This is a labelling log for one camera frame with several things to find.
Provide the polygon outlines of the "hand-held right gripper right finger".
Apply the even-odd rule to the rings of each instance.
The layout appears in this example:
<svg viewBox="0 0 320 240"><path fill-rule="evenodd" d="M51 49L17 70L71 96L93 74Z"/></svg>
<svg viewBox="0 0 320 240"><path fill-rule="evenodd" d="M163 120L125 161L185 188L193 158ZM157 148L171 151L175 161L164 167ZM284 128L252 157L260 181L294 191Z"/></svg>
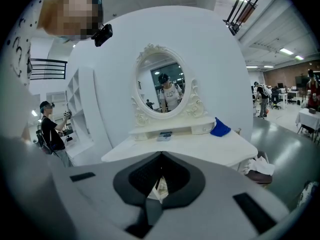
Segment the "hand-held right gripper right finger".
<svg viewBox="0 0 320 240"><path fill-rule="evenodd" d="M149 232L151 240L249 240L259 235L234 200L248 194L276 222L289 210L267 189L236 170L195 157L173 153L199 168L205 177L202 193L188 206L165 210Z"/></svg>

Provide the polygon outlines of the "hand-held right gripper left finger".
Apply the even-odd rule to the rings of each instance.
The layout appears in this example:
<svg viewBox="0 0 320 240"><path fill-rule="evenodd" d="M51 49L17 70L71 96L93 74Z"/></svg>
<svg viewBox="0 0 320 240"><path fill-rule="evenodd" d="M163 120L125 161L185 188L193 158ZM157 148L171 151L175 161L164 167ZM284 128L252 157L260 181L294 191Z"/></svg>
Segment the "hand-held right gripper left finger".
<svg viewBox="0 0 320 240"><path fill-rule="evenodd" d="M153 153L112 162L65 168L50 157L49 168L66 223L59 240L140 240L146 239L148 203L127 204L115 191L114 178L123 169L151 157Z"/></svg>

